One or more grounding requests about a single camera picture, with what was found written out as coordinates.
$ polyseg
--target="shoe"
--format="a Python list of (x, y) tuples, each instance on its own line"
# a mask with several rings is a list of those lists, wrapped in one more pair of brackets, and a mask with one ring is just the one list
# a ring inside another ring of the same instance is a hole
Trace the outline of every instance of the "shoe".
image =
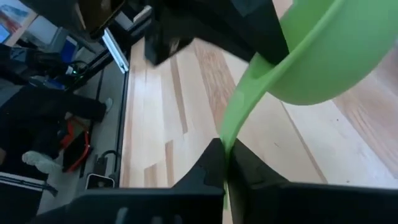
[(112, 98), (106, 99), (105, 102), (104, 102), (104, 104), (105, 104), (105, 106), (106, 106), (105, 112), (108, 113), (108, 112), (112, 109), (112, 106), (113, 106), (113, 100), (112, 100)]
[(28, 151), (22, 155), (22, 161), (44, 173), (51, 174), (62, 169), (62, 166), (54, 162), (49, 156), (35, 151)]

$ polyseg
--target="black mount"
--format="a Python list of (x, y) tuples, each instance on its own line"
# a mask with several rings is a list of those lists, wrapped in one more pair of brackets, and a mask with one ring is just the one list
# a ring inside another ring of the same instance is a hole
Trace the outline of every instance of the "black mount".
[(213, 139), (171, 189), (88, 190), (33, 223), (222, 223), (228, 174), (233, 223), (397, 223), (398, 191), (292, 183), (240, 141), (226, 171)]
[(158, 65), (197, 37), (250, 61), (278, 64), (289, 50), (272, 0), (132, 0), (153, 8), (146, 57)]

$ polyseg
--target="wooden floor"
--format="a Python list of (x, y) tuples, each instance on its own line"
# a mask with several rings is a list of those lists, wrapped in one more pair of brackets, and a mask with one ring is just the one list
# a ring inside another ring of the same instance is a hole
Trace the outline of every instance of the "wooden floor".
[[(120, 185), (171, 187), (218, 137), (247, 64), (195, 40), (152, 68), (142, 59), (143, 45), (141, 40), (131, 52)], [(333, 100), (294, 106), (266, 94), (238, 138), (291, 181), (398, 188), (397, 133), (394, 48), (367, 78)]]

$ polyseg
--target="black cable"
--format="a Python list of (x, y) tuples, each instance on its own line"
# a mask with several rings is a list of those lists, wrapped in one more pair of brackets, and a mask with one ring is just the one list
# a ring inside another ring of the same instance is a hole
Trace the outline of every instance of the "black cable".
[(72, 62), (69, 63), (69, 65), (76, 65), (76, 64), (78, 64), (78, 63), (82, 63), (82, 64), (85, 64), (86, 66), (88, 66), (88, 63), (85, 62), (85, 61), (82, 61), (82, 60), (75, 60), (75, 61), (72, 61)]
[(114, 154), (116, 157), (119, 156), (119, 154), (116, 151), (108, 150), (108, 151), (105, 151), (104, 153), (102, 153), (102, 155), (99, 158), (105, 158), (105, 156), (108, 155), (108, 154)]

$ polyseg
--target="screen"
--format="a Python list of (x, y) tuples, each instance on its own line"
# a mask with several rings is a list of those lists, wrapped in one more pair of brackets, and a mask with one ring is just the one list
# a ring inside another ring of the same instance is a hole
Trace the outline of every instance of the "screen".
[(0, 44), (4, 43), (9, 36), (10, 32), (2, 24), (0, 24)]

